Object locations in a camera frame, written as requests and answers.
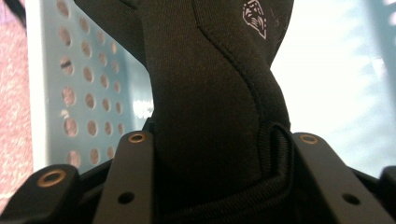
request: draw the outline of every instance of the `perforated basket wall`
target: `perforated basket wall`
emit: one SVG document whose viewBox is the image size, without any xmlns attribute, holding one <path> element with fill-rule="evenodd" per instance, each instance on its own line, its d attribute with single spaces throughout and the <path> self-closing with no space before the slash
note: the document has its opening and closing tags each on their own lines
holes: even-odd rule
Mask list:
<svg viewBox="0 0 396 224">
<path fill-rule="evenodd" d="M 72 0 L 26 1 L 34 169 L 114 157 L 153 110 L 144 66 Z"/>
</svg>

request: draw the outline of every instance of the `white logo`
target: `white logo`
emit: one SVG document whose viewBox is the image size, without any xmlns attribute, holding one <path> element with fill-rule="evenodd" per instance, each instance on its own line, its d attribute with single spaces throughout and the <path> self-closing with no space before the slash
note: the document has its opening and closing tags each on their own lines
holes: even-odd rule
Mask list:
<svg viewBox="0 0 396 224">
<path fill-rule="evenodd" d="M 262 38 L 267 38 L 267 19 L 264 18 L 262 6 L 258 0 L 251 0 L 244 4 L 243 19 L 247 25 L 257 30 Z"/>
</svg>

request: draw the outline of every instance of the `plastic basket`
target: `plastic basket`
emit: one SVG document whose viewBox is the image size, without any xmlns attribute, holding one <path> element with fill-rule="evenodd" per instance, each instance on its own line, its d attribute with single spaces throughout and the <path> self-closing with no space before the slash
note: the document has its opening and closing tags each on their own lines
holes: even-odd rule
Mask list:
<svg viewBox="0 0 396 224">
<path fill-rule="evenodd" d="M 26 1 L 34 170 L 114 157 L 153 111 L 145 67 L 72 0 Z"/>
</svg>

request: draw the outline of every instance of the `laundry basket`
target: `laundry basket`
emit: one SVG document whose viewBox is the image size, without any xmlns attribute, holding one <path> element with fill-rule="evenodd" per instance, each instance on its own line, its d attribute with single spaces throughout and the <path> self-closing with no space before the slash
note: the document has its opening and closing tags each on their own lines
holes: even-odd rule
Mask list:
<svg viewBox="0 0 396 224">
<path fill-rule="evenodd" d="M 34 170 L 84 173 L 153 111 L 145 67 L 72 0 L 26 1 Z"/>
</svg>

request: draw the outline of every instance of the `brass screw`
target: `brass screw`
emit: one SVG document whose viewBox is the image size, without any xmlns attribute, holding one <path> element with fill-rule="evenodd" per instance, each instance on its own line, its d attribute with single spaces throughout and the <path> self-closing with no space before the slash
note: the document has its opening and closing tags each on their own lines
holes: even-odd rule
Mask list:
<svg viewBox="0 0 396 224">
<path fill-rule="evenodd" d="M 46 179 L 50 175 L 56 175 L 56 178 L 50 179 L 50 180 Z M 49 187 L 52 187 L 54 185 L 61 183 L 65 177 L 66 177 L 65 171 L 60 170 L 60 169 L 52 170 L 52 171 L 49 171 L 46 174 L 42 175 L 38 179 L 37 185 L 41 188 L 49 188 Z"/>
<path fill-rule="evenodd" d="M 311 135 L 311 134 L 302 134 L 300 135 L 301 140 L 303 140 L 303 142 L 310 144 L 310 145 L 314 145 L 318 143 L 318 139 Z"/>
<path fill-rule="evenodd" d="M 141 143 L 146 140 L 146 136 L 142 133 L 134 133 L 128 137 L 131 143 Z"/>
</svg>

